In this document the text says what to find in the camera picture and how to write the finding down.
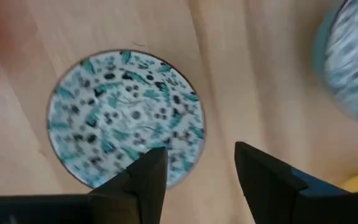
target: ceramic bowl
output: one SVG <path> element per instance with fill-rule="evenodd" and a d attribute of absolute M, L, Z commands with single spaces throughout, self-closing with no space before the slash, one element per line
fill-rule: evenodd
<path fill-rule="evenodd" d="M 48 107 L 57 157 L 96 188 L 150 149 L 168 151 L 167 187 L 192 170 L 204 144 L 200 98 L 168 62 L 135 50 L 87 57 L 59 81 Z"/>
<path fill-rule="evenodd" d="M 331 11 L 314 43 L 314 69 L 341 108 L 358 119 L 358 0 Z"/>

